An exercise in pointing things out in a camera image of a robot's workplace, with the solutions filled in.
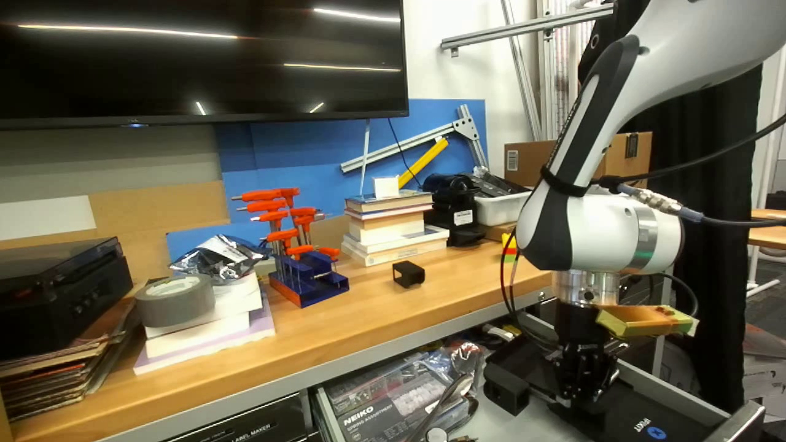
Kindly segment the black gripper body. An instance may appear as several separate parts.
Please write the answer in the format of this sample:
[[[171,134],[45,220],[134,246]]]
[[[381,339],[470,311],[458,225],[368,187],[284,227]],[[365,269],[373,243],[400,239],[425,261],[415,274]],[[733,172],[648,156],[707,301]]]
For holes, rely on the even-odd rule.
[[[597,307],[559,305],[559,397],[567,407],[596,403],[617,374],[617,359],[608,350],[610,329],[597,321]]]

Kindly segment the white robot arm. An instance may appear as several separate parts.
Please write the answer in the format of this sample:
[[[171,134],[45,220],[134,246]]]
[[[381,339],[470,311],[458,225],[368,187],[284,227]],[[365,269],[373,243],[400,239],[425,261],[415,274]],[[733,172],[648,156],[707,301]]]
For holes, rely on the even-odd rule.
[[[688,283],[698,394],[736,410],[763,61],[786,42],[786,0],[608,3],[518,215],[518,250],[559,274]]]

